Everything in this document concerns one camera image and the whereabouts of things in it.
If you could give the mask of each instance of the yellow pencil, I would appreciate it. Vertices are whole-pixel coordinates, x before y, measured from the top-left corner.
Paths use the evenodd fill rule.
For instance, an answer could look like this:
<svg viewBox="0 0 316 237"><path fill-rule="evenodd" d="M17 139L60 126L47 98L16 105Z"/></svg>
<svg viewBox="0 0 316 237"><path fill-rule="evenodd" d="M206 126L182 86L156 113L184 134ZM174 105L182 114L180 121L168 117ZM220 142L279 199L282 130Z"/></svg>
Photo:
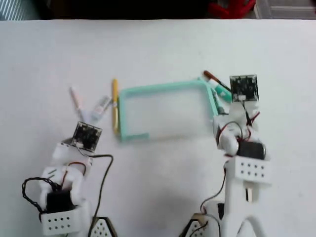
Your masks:
<svg viewBox="0 0 316 237"><path fill-rule="evenodd" d="M118 80L113 79L112 83L113 96L113 131L115 134L119 133L119 111L118 111Z"/></svg>

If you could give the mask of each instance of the black wire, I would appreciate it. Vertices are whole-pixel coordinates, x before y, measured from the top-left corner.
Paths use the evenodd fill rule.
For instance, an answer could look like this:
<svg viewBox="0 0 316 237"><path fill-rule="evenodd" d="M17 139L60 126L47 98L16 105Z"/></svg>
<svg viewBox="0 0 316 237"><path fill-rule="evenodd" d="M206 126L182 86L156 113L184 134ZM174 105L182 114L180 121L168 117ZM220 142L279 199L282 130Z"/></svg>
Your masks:
<svg viewBox="0 0 316 237"><path fill-rule="evenodd" d="M113 163L113 156L112 155L94 155L94 156L90 156L91 158L98 158L98 157L110 157L111 158L111 162L110 164L108 165L108 168L106 169L105 173L104 173L104 176L103 176L103 179L102 179L102 182L101 182L101 187L100 187L100 192L99 192L99 199L98 199L98 204L97 204L97 207L95 209L95 212L94 212L94 215L92 217L92 221L91 221L91 225L90 225L90 228L89 228L89 232L88 232L88 237L91 236L91 232L92 232L92 229L93 229L93 225L94 225L94 222L95 222L95 219L96 219L96 216L98 214L98 210L99 210L99 207L100 207L100 203L101 203L101 197L102 197L102 190L103 190L103 184L104 184L104 181L105 181L105 178L107 177L107 174L109 172L109 169Z"/></svg>
<svg viewBox="0 0 316 237"><path fill-rule="evenodd" d="M236 125L238 126L238 128L239 128L239 130L240 130L241 140L243 140L242 128L241 128L241 126L240 126L236 121L230 121L230 122L228 122L227 124L225 124L223 127L228 126L229 124L232 124L232 123L234 123L234 124L236 124Z"/></svg>
<svg viewBox="0 0 316 237"><path fill-rule="evenodd" d="M205 226L207 226L207 224L208 224L208 221L207 221L204 225L202 225L202 226L200 226L199 228L195 229L195 230L190 234L189 237L191 237L191 236L192 236L195 232L197 232L198 230L200 230L200 229L204 228Z"/></svg>
<svg viewBox="0 0 316 237"><path fill-rule="evenodd" d="M205 199L205 200L202 202L201 206L199 207L201 213L202 213L203 205L204 205L206 202L210 201L211 199L217 197L217 196L221 193L221 191L223 190L223 187L224 187L225 179L226 179L226 169L224 168L224 178L223 178L223 183L222 183L222 186L221 186L220 190L219 190L216 194L214 194L213 196L211 196L211 197Z"/></svg>
<svg viewBox="0 0 316 237"><path fill-rule="evenodd" d="M247 119L246 125L252 126L251 119L250 119L248 111L246 110L246 107L245 107L245 103L241 102L241 104L242 104L243 109L245 110L245 113L246 113L246 119Z"/></svg>
<svg viewBox="0 0 316 237"><path fill-rule="evenodd" d="M33 178L28 178L28 179L24 180L24 182L22 184L22 197L25 198L30 204L32 204L34 207L37 208L37 210L39 211L39 221L41 221L41 215L43 213L45 213L45 210L43 210L41 208L41 206L36 201L33 201L32 199L30 199L25 193L26 184L27 184L27 182L29 182L31 180L42 180L42 181L48 183L51 186L53 192L61 190L61 186L59 184L56 184L55 182L51 181L50 179L42 178L42 177L33 177Z"/></svg>

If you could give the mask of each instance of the tabletop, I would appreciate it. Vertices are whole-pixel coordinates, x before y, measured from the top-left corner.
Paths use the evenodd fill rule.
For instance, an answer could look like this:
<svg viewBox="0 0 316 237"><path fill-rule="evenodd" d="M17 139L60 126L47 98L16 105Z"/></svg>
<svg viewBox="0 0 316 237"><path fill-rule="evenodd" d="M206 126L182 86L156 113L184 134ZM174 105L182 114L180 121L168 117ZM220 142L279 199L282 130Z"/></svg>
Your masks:
<svg viewBox="0 0 316 237"><path fill-rule="evenodd" d="M1 234L41 236L21 184L72 136L70 85L90 110L111 94L113 77L123 89L191 80L203 70L226 84L230 75L257 75L260 135L274 162L263 226L268 236L314 234L315 29L315 21L299 20L0 22ZM178 236L219 189L223 153L212 137L122 144L111 118L109 110L98 123L96 153L115 159L99 216L118 236ZM108 163L96 160L84 185L93 210ZM27 192L37 199L40 189L30 184Z"/></svg>

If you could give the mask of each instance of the circuit board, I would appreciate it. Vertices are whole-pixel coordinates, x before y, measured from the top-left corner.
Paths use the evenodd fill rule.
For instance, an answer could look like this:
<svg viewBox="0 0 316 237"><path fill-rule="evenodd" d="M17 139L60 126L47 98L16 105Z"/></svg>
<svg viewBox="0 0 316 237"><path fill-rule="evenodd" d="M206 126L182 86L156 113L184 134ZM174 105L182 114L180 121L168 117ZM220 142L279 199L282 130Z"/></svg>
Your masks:
<svg viewBox="0 0 316 237"><path fill-rule="evenodd" d="M78 122L71 145L94 152L97 147L102 129L84 122Z"/></svg>
<svg viewBox="0 0 316 237"><path fill-rule="evenodd" d="M231 76L233 102L258 101L257 75Z"/></svg>

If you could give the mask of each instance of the wire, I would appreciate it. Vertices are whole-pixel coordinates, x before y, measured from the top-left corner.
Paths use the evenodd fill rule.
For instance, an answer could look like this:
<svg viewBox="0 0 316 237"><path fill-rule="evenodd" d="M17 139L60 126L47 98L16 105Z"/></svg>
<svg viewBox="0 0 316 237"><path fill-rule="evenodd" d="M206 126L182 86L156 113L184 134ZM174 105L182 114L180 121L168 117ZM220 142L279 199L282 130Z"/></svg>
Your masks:
<svg viewBox="0 0 316 237"><path fill-rule="evenodd" d="M47 178L42 178L42 177L33 177L33 178L28 178L26 180L24 180L23 184L22 184L22 197L24 199L26 199L30 204L32 204L34 207L37 208L37 210L39 211L39 221L41 221L41 215L43 213L45 213L45 210L43 210L41 208L41 206L36 202L36 201L33 201L31 200L25 193L25 190L26 190L26 184L27 182L31 181L31 180L42 180L46 183L48 183L50 186L51 186L51 189L53 190L53 192L55 191L59 191L61 190L61 186L53 181L51 181L50 179L47 179Z"/></svg>
<svg viewBox="0 0 316 237"><path fill-rule="evenodd" d="M207 226L207 224L208 224L208 221L207 221L204 225L202 225L202 226L200 226L199 228L195 229L195 230L190 234L189 237L191 237L191 236L192 236L195 232L197 232L198 230L203 229L205 226Z"/></svg>
<svg viewBox="0 0 316 237"><path fill-rule="evenodd" d="M83 155L84 157L90 157L89 155L83 153L77 145L76 145L76 147L77 147L77 149L78 149L78 151L80 152L81 155Z"/></svg>
<svg viewBox="0 0 316 237"><path fill-rule="evenodd" d="M242 135L241 126L240 126L236 121L231 121L231 122L228 122L227 124L225 124L225 125L222 127L222 129L219 131L219 133L218 133L218 135L217 135L217 138L216 138L217 144L219 143L219 138L220 138L222 132L225 130L225 128L226 128L229 124L232 124L232 123L236 124L236 125L239 127L241 139L243 140L243 135Z"/></svg>
<svg viewBox="0 0 316 237"><path fill-rule="evenodd" d="M245 141L249 141L249 139L250 139L250 137L251 137L251 131L250 131L249 127L247 127L247 129L248 129L249 135L248 135L247 138L245 138Z"/></svg>
<svg viewBox="0 0 316 237"><path fill-rule="evenodd" d="M250 126L251 126L251 119L250 119L250 117L249 117L248 111L246 110L245 102L242 102L242 101L241 101L241 104L242 104L243 109L245 110L245 113L246 113L246 119L247 119L247 124L246 124L246 125L250 125Z"/></svg>
<svg viewBox="0 0 316 237"><path fill-rule="evenodd" d="M207 217L213 218L213 219L217 222L217 226L218 226L218 236L219 236L219 237L222 236L222 235L221 235L221 224L220 224L219 220L218 220L215 216L213 216L213 215L211 215L211 214L203 214L203 213L197 213L197 214L198 214L198 215L202 215L202 216L207 216Z"/></svg>
<svg viewBox="0 0 316 237"><path fill-rule="evenodd" d="M84 163L79 162L79 161L75 161L75 162L69 163L68 166L70 166L70 165L72 165L72 164L81 164L81 165L83 165L83 167L84 167L83 175L85 175L85 172L87 171L87 166L86 166Z"/></svg>
<svg viewBox="0 0 316 237"><path fill-rule="evenodd" d="M113 156L112 155L95 155L95 156L90 156L92 158L96 158L96 157L110 157L111 158L111 162L110 164L108 165L108 168L106 169L105 173L104 173L104 176L103 176L103 179L102 179L102 182L101 182L101 187L100 187L100 192L99 192L99 198L98 198L98 204L97 204L97 207L95 209L95 212L94 212L94 215L92 217L92 221L91 221L91 225L90 225L90 228L89 228L89 233L88 233L88 237L91 236L91 232L92 232L92 228L93 228L93 224L94 224L94 221L96 219L96 216L98 214L98 210L99 210L99 207L100 207L100 203L101 203L101 197L102 197L102 190L103 190L103 184L104 184L104 181L105 181L105 178L107 177L107 174L109 172L109 169L113 163Z"/></svg>
<svg viewBox="0 0 316 237"><path fill-rule="evenodd" d="M61 188L63 188L63 186L64 186L64 182L65 182L65 178L66 178L67 173L68 173L68 171L66 170L66 172L64 174L64 177L63 177L63 179L61 181Z"/></svg>
<svg viewBox="0 0 316 237"><path fill-rule="evenodd" d="M258 117L258 115L260 114L260 111L258 113L256 113L256 115L254 117L252 117L251 120L251 125L253 124L253 122L255 121L255 119Z"/></svg>
<svg viewBox="0 0 316 237"><path fill-rule="evenodd" d="M222 186L221 186L220 190L219 190L216 194L214 194L213 196L210 196L209 198L205 199L205 200L201 203L201 206L199 207L199 210L201 211L201 213L203 213L203 211L202 211L203 205L204 205L206 202L210 201L211 199L217 197L217 196L221 193L221 191L223 190L223 187L224 187L225 179L226 179L226 169L224 168L224 178L223 178L223 183L222 183Z"/></svg>

